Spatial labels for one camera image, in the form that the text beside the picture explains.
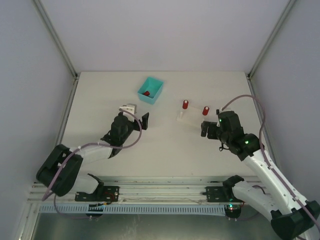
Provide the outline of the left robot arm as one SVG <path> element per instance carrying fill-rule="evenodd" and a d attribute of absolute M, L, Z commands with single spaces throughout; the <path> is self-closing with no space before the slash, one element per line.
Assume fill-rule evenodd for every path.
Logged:
<path fill-rule="evenodd" d="M 149 126 L 149 113 L 138 119 L 133 113 L 120 110 L 110 130 L 100 140 L 69 148 L 55 146 L 36 174 L 36 180 L 46 186 L 42 200 L 50 196 L 63 197 L 75 193 L 79 202 L 113 201 L 115 196 L 104 182 L 92 173 L 82 172 L 85 164 L 114 158 L 127 149 L 126 140 L 134 131 L 141 133 Z"/>

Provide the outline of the white peg fixture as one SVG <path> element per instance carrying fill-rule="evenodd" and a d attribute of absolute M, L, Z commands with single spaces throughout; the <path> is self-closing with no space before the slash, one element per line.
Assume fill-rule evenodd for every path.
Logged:
<path fill-rule="evenodd" d="M 201 126 L 201 123 L 206 119 L 206 116 L 203 115 L 203 110 L 196 107 L 189 107 L 183 109 L 179 112 L 176 117 L 176 121 L 190 125 L 196 128 Z"/>

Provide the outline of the red large spring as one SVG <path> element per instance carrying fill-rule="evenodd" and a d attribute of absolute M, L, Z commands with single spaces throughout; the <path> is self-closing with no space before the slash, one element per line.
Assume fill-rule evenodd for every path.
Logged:
<path fill-rule="evenodd" d="M 202 115 L 206 117 L 209 114 L 210 108 L 208 106 L 205 106 L 202 110 Z"/>

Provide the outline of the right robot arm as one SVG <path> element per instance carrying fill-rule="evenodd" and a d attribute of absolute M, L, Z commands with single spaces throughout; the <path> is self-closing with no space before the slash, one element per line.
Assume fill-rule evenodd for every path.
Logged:
<path fill-rule="evenodd" d="M 234 111 L 223 111 L 218 121 L 203 121 L 201 136 L 221 143 L 220 150 L 228 150 L 249 167 L 269 191 L 269 196 L 250 186 L 239 175 L 222 183 L 223 194 L 232 204 L 236 201 L 249 204 L 271 224 L 282 240 L 301 239 L 302 234 L 317 225 L 320 205 L 307 200 L 284 177 L 273 163 L 260 139 L 245 133 L 239 116 Z"/>

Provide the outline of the teal plastic bin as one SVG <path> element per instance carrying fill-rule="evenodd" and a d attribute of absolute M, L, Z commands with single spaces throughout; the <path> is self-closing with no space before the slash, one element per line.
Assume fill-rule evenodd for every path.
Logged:
<path fill-rule="evenodd" d="M 150 105 L 154 105 L 162 93 L 164 82 L 154 77 L 147 77 L 140 89 L 137 91 L 137 95 L 140 101 Z M 144 92 L 149 91 L 150 95 L 143 95 Z"/>

